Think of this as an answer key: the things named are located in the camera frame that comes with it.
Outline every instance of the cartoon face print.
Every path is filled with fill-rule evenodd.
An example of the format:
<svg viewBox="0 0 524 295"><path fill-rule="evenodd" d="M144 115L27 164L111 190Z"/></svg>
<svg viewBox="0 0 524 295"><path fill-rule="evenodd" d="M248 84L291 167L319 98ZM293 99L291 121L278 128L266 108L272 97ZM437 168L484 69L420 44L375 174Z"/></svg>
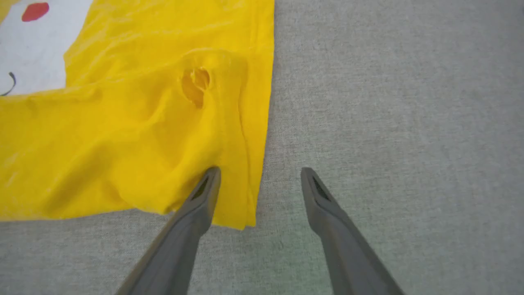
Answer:
<svg viewBox="0 0 524 295"><path fill-rule="evenodd" d="M0 25L0 94L64 87L63 54L77 38L92 2L20 0L13 4Z"/></svg>

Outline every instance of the black curved line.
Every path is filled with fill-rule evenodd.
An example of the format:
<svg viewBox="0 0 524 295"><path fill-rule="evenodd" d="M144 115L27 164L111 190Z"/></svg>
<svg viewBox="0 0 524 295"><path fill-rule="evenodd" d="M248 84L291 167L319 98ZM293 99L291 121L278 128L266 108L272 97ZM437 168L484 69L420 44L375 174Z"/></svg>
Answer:
<svg viewBox="0 0 524 295"><path fill-rule="evenodd" d="M15 74L13 74L12 72L9 72L9 76L11 76L11 78L13 79L13 86L11 87L11 89L9 89L8 92L6 93L3 93L3 94L0 94L0 96L6 96L9 94L9 92L11 92L11 90L15 87L16 85L16 78L15 78Z"/></svg>

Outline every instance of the folded yellow cloth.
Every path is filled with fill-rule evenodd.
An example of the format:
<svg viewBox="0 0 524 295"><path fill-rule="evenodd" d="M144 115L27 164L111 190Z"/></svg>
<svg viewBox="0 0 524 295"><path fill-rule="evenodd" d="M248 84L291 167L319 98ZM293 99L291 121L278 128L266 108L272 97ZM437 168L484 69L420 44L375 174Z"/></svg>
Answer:
<svg viewBox="0 0 524 295"><path fill-rule="evenodd" d="M222 170L213 222L255 225L273 1L95 0L67 87L0 99L0 218L180 207Z"/></svg>

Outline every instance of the gray fabric surface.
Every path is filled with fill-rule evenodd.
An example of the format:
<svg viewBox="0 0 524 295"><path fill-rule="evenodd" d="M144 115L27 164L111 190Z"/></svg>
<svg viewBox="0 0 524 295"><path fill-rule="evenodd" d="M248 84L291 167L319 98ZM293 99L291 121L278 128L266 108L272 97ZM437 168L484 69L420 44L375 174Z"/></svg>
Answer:
<svg viewBox="0 0 524 295"><path fill-rule="evenodd" d="M302 166L407 294L522 294L523 6L277 1L258 224L210 229L190 294L331 292ZM166 220L0 224L0 293L113 293Z"/></svg>

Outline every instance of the gray background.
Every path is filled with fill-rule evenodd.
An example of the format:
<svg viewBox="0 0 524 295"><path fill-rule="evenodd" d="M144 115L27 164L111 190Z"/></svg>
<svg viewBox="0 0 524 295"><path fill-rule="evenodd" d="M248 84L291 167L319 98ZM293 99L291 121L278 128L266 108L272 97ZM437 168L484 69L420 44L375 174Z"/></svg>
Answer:
<svg viewBox="0 0 524 295"><path fill-rule="evenodd" d="M256 228L210 229L190 294L326 294L316 169L407 294L524 290L524 2L277 1ZM167 217L0 224L0 293L113 293Z"/></svg>

